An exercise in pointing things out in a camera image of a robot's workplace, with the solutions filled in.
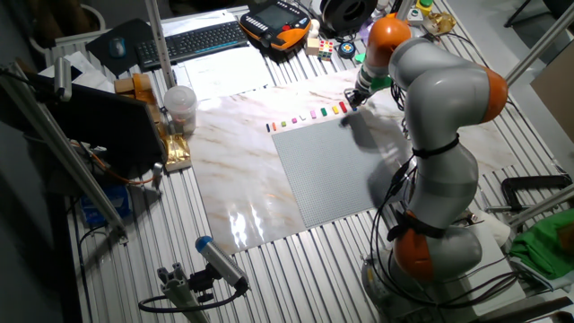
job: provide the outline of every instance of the paper sheet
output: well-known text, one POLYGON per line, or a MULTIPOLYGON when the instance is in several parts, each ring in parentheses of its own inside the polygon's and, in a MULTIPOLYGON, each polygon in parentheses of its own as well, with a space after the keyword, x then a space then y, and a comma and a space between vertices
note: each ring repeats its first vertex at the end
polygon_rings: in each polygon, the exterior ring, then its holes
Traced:
POLYGON ((190 86, 198 100, 243 93, 269 84, 265 60, 250 46, 191 59, 178 64, 174 71, 178 85, 190 86))
MULTIPOLYGON (((71 55, 64 56, 64 58, 70 61, 70 64, 73 67, 82 72, 82 74, 76 77, 72 83, 87 86, 92 89, 114 93, 114 84, 110 83, 106 75, 98 71, 96 67, 94 67, 90 61, 88 61, 88 59, 82 54, 82 52, 77 51, 71 55)), ((39 74, 46 77, 54 77, 54 67, 50 66, 39 74)))
POLYGON ((235 22, 235 17, 227 10, 218 10, 193 19, 163 23, 161 27, 163 28, 163 36, 168 37, 182 32, 192 31, 225 22, 235 22))

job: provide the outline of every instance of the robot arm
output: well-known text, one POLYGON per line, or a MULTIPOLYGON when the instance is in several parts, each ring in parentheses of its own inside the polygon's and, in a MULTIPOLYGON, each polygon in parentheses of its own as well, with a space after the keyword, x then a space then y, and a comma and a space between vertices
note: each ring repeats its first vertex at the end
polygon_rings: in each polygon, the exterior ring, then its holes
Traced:
POLYGON ((350 103, 367 99, 378 90, 373 81, 386 77, 406 89, 404 114, 418 167, 404 214, 408 221, 395 230, 389 269, 399 279, 420 282, 460 275, 480 262, 482 252, 470 231, 450 226, 471 203, 478 183, 476 159, 458 142, 457 130, 498 116, 508 87, 490 69, 413 38, 395 18, 373 25, 350 103))

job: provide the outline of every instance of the white container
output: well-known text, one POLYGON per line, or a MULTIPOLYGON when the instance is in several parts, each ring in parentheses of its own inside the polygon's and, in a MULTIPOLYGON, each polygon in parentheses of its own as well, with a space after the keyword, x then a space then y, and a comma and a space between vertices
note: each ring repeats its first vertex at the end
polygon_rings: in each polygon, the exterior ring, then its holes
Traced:
POLYGON ((165 109, 173 119, 176 131, 189 135, 196 130, 196 93, 186 86, 174 86, 163 98, 165 109))

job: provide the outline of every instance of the green cloth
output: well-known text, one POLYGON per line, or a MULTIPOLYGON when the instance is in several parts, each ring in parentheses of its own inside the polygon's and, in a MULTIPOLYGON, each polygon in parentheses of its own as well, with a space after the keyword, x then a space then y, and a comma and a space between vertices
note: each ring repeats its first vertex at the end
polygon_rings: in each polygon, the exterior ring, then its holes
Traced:
POLYGON ((560 278, 574 270, 574 257, 561 247, 557 230, 574 222, 574 209, 548 217, 520 234, 512 242, 510 255, 546 279, 560 278))

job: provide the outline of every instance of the black strap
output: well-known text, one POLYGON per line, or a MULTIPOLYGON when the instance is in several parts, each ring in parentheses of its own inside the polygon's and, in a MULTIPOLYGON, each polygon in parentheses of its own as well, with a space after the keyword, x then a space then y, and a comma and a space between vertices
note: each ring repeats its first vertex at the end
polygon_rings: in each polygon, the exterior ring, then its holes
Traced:
POLYGON ((457 146, 458 142, 459 142, 459 141, 458 141, 458 134, 457 134, 457 138, 455 138, 455 140, 453 140, 452 142, 450 142, 450 144, 447 144, 446 146, 442 146, 442 147, 440 147, 440 148, 437 148, 437 149, 434 149, 434 150, 431 150, 431 151, 428 151, 428 150, 425 150, 425 149, 416 150, 416 149, 413 148, 413 155, 415 155, 415 156, 417 156, 417 157, 421 157, 421 158, 423 158, 423 159, 427 159, 427 158, 429 158, 429 157, 431 157, 431 156, 438 155, 438 154, 447 152, 447 151, 449 151, 449 150, 455 148, 455 147, 457 146))
POLYGON ((419 221, 413 216, 396 212, 395 218, 398 225, 388 231, 387 240, 389 242, 402 237, 409 229, 413 229, 416 234, 424 234, 427 237, 435 239, 440 239, 445 235, 446 230, 430 226, 427 223, 419 221))

